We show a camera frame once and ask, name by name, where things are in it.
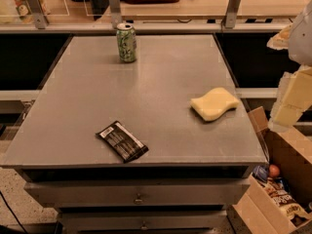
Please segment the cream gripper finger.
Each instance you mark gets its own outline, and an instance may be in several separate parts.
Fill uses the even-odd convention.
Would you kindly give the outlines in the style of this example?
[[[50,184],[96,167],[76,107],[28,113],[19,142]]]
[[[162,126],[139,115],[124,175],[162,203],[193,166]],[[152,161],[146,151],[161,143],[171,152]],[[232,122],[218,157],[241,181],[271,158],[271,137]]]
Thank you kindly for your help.
[[[273,50],[286,50],[289,47],[291,26],[288,25],[269,39],[266,46]]]
[[[280,80],[268,128],[281,133],[293,126],[312,106],[312,67],[302,65],[295,73],[285,72]]]

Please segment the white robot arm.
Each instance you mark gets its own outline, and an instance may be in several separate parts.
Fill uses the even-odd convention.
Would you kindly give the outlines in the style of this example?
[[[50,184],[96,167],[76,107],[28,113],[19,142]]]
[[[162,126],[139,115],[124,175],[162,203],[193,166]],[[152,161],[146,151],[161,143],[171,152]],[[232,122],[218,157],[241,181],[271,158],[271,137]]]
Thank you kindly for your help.
[[[281,133],[293,126],[312,106],[312,1],[291,25],[270,38],[267,47],[287,50],[290,60],[299,64],[295,73],[283,74],[271,109],[268,127]]]

